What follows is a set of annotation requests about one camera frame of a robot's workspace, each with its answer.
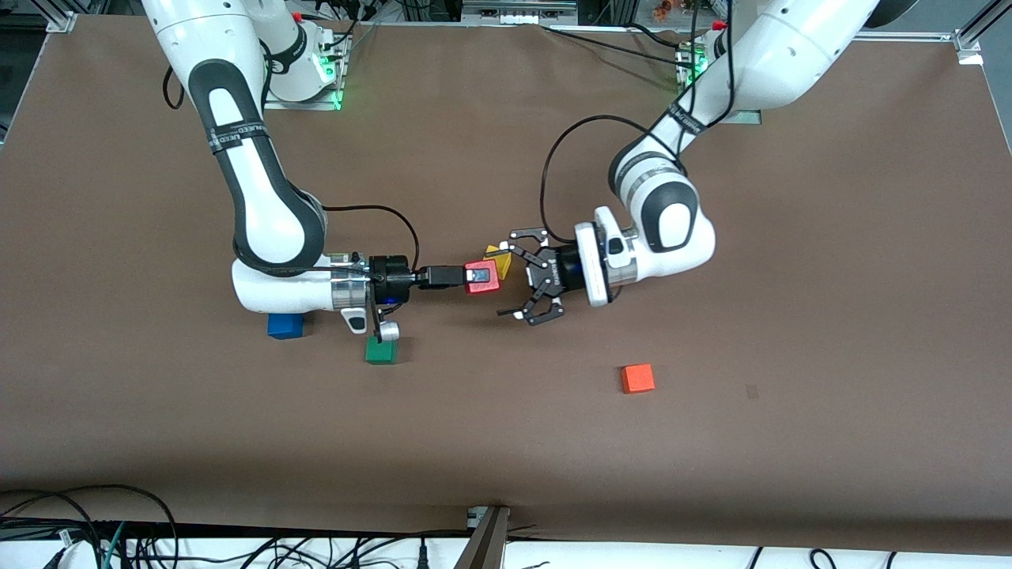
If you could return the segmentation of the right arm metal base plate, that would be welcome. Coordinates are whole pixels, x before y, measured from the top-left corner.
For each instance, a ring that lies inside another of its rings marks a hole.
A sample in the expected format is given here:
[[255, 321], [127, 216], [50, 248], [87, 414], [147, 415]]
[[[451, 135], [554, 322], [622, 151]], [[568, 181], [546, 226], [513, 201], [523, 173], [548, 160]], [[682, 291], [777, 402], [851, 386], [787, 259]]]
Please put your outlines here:
[[300, 48], [271, 55], [267, 109], [339, 111], [348, 73], [351, 37], [304, 21]]

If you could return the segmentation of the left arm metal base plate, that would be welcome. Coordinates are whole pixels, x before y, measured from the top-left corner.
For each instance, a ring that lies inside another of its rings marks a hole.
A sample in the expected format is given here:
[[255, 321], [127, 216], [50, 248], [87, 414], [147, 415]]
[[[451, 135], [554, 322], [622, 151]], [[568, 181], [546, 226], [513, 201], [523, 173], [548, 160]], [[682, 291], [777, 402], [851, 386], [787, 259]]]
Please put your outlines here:
[[[675, 61], [691, 65], [690, 68], [677, 70], [676, 81], [679, 95], [688, 89], [693, 81], [711, 65], [712, 44], [713, 40], [708, 40], [705, 36], [698, 36], [690, 42], [682, 42], [676, 48]], [[759, 126], [762, 125], [762, 115], [758, 109], [738, 109], [727, 113], [723, 121], [731, 125]]]

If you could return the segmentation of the red cube block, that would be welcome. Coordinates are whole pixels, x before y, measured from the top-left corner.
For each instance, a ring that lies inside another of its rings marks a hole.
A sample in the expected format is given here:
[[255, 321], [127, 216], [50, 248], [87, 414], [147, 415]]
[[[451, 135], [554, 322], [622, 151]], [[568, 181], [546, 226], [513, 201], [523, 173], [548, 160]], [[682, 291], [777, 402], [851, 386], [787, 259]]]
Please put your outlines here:
[[501, 288], [497, 263], [492, 259], [463, 265], [465, 288], [469, 295], [488, 294]]

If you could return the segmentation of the dark metal beam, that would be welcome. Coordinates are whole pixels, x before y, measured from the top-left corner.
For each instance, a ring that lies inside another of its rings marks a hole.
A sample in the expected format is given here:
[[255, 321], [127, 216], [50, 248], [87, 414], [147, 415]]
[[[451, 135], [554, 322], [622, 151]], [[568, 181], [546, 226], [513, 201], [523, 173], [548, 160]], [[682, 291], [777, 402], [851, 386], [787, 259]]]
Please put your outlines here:
[[460, 553], [453, 569], [503, 569], [504, 551], [509, 534], [508, 507], [470, 508], [478, 524]]

